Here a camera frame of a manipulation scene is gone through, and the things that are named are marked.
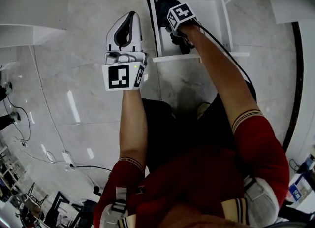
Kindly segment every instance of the marble floor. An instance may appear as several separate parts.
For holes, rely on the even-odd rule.
[[[45,212],[57,191],[75,203],[97,201],[93,186],[102,188],[109,175],[97,168],[69,169],[63,151],[70,152],[76,165],[111,169],[118,159],[122,92],[105,91],[101,65],[108,30],[131,10],[141,19],[144,51],[154,55],[150,17],[142,0],[69,0],[67,32],[41,46],[12,48],[17,62],[3,71],[2,83],[12,82],[10,100],[28,113],[31,138],[26,147],[21,145],[20,139],[29,137],[29,124],[18,109],[22,120],[16,126],[23,137],[10,125],[1,131],[1,142],[9,145],[27,171],[23,183],[36,182],[37,194],[49,194]],[[250,53],[236,60],[251,78],[258,105],[282,143],[295,93],[291,24],[276,25],[269,0],[233,0],[227,10],[234,50]],[[194,109],[216,95],[205,69],[195,59],[149,62],[146,72],[142,96],[168,102],[177,111]],[[11,111],[8,100],[4,102]],[[3,102],[0,113],[6,114]]]

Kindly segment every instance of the person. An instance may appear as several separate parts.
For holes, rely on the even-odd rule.
[[[12,92],[12,84],[9,82],[5,87],[0,86],[0,102],[4,100]],[[18,112],[11,112],[8,115],[0,117],[0,131],[7,126],[20,122],[21,118]]]
[[[194,127],[185,129],[167,103],[124,91],[120,158],[94,210],[94,228],[264,227],[285,200],[288,162],[253,86],[197,26],[180,31],[217,97],[200,105]]]

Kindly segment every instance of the black pants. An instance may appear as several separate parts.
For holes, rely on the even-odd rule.
[[[256,101],[254,87],[247,85]],[[150,172],[191,147],[218,144],[234,149],[233,132],[219,94],[199,120],[189,124],[176,120],[166,102],[144,98],[142,101],[148,122],[147,166]]]
[[[6,89],[0,86],[0,102],[6,98]],[[10,115],[0,117],[0,130],[4,129],[8,125],[14,123],[14,120],[10,118]]]

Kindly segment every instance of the open drawer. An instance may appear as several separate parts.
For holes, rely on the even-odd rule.
[[[155,33],[157,56],[154,62],[164,62],[169,60],[199,58],[196,49],[192,49],[190,54],[183,55],[178,45],[172,43],[170,32],[165,27],[158,27],[155,1],[148,0],[150,15]],[[233,42],[231,36],[230,22],[225,7],[224,0],[178,0],[180,3],[187,2],[195,12],[200,23],[217,38],[217,40],[233,56],[246,56],[247,54],[233,52]]]

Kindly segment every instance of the red sleeve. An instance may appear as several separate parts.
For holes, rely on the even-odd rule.
[[[245,119],[237,126],[234,139],[250,175],[266,180],[281,206],[288,192],[289,167],[268,120],[263,116]]]
[[[105,185],[102,196],[95,207],[93,226],[99,228],[103,210],[116,200],[116,187],[134,188],[144,179],[144,170],[141,165],[131,158],[120,158],[115,164]]]

